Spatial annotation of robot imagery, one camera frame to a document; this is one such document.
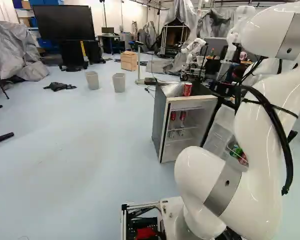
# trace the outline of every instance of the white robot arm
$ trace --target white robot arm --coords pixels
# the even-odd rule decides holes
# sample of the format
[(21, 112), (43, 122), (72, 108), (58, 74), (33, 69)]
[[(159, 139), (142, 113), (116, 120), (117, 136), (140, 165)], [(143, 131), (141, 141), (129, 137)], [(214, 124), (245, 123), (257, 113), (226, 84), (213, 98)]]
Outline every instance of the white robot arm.
[[(271, 104), (299, 115), (300, 1), (259, 12), (245, 25), (241, 43), (260, 56), (296, 60), (297, 68), (261, 80), (253, 88)], [(250, 92), (245, 98), (257, 101)], [(296, 117), (275, 111), (287, 136)], [(234, 135), (248, 159), (247, 172), (234, 170), (200, 147), (179, 154), (174, 175), (184, 202), (184, 220), (200, 239), (213, 239), (229, 226), (248, 240), (270, 240), (282, 218), (278, 134), (261, 105), (243, 102), (234, 119)]]
[(201, 48), (206, 44), (205, 40), (201, 38), (196, 38), (193, 40), (186, 48), (181, 49), (183, 54), (188, 54), (186, 57), (186, 64), (190, 64), (195, 56), (199, 56)]
[(238, 6), (234, 13), (234, 25), (226, 36), (228, 49), (226, 51), (224, 60), (232, 61), (237, 47), (233, 43), (241, 42), (240, 31), (244, 25), (255, 15), (256, 9), (254, 6)]

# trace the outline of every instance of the gray bin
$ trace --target gray bin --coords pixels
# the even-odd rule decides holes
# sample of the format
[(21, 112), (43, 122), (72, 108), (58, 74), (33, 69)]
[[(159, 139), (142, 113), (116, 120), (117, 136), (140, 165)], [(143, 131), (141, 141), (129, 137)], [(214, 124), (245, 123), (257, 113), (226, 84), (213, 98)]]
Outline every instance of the gray bin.
[(124, 73), (116, 73), (112, 76), (114, 91), (123, 93), (126, 89), (126, 75)]
[(95, 71), (87, 71), (85, 72), (85, 78), (88, 82), (89, 89), (96, 90), (99, 88), (98, 73)]

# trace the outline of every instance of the black monitor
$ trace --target black monitor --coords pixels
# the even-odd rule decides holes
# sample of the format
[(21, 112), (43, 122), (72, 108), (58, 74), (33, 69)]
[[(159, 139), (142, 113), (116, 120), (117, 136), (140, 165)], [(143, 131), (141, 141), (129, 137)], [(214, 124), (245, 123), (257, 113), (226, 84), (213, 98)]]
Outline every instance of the black monitor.
[(55, 41), (96, 39), (89, 6), (33, 5), (33, 11), (43, 39)]
[(101, 32), (103, 34), (114, 34), (115, 28), (114, 27), (101, 27)]

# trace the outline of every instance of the monitor stand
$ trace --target monitor stand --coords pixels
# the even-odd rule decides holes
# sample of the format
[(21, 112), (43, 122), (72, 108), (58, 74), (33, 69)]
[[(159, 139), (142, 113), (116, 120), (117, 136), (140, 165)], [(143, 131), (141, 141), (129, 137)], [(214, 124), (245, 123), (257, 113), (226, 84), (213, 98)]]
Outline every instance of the monitor stand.
[(81, 69), (88, 68), (89, 63), (84, 59), (80, 41), (61, 41), (59, 47), (63, 62), (59, 65), (61, 71), (78, 72), (81, 71)]

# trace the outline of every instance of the floor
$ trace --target floor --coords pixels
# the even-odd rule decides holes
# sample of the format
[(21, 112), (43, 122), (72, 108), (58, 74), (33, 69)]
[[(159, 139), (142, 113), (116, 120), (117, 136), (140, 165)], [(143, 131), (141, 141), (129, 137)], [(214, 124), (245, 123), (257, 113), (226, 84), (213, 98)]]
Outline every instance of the floor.
[[(152, 144), (154, 99), (134, 83), (136, 71), (113, 60), (89, 66), (98, 90), (88, 89), (83, 71), (49, 70), (8, 89), (10, 100), (0, 93), (0, 135), (15, 133), (0, 143), (0, 240), (118, 240), (122, 203), (179, 195), (174, 164), (159, 164)], [(116, 72), (126, 74), (125, 93), (114, 93)], [(151, 73), (142, 67), (141, 77)], [(43, 89), (50, 82), (77, 89)], [(276, 240), (300, 239), (300, 118), (294, 128), (295, 178)]]

